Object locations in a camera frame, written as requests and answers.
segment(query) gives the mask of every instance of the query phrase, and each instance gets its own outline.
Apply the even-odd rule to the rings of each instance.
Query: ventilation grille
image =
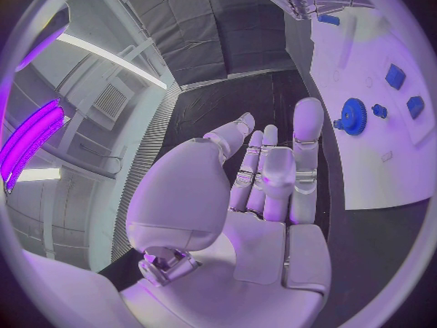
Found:
[[[94,107],[100,110],[113,120],[116,120],[119,113],[126,105],[127,97],[109,84],[94,102]]]
[[[120,258],[132,248],[126,235],[127,208],[129,207],[133,193],[137,189],[144,175],[146,175],[147,171],[151,168],[151,165],[161,149],[171,114],[173,113],[173,109],[180,94],[181,88],[174,82],[152,117],[147,131],[141,139],[133,163],[130,166],[114,225],[114,235],[111,248],[112,262]]]

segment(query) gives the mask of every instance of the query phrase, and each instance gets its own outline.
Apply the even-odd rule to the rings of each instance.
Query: blue gear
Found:
[[[334,122],[334,127],[349,135],[360,135],[367,124],[367,111],[364,103],[357,98],[349,98],[342,110],[342,118]]]

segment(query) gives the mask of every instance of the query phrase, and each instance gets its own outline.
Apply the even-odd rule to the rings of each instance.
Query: grey padded wall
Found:
[[[179,85],[290,69],[283,11],[269,0],[130,0]]]

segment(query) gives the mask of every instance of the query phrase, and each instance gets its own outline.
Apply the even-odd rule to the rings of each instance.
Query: cable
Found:
[[[123,169],[123,162],[122,162],[123,158],[117,157],[115,155],[102,155],[99,152],[96,152],[94,149],[86,147],[84,144],[80,144],[80,148],[82,148],[85,151],[88,151],[90,153],[93,153],[94,155],[98,155],[99,157],[117,159],[119,161],[119,164],[120,164],[120,169],[116,173],[114,173],[114,174],[118,174]]]

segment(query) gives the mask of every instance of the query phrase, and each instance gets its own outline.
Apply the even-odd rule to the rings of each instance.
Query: blue object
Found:
[[[381,117],[382,119],[387,118],[387,108],[381,106],[380,104],[375,104],[372,107],[372,110],[377,117]]]
[[[406,103],[410,114],[413,119],[416,119],[420,113],[422,113],[425,108],[425,102],[423,102],[423,98],[421,96],[411,97]]]
[[[367,111],[364,103],[357,98],[349,98],[342,110],[342,118],[334,120],[334,127],[349,135],[360,135],[367,124]]]
[[[406,75],[402,69],[395,66],[394,64],[390,65],[390,69],[388,70],[387,75],[385,76],[385,80],[390,84],[391,87],[394,87],[396,90],[399,90],[405,80]]]
[[[335,16],[321,15],[321,16],[317,17],[317,19],[319,22],[334,24],[336,26],[340,25],[340,19],[338,17],[335,17]]]

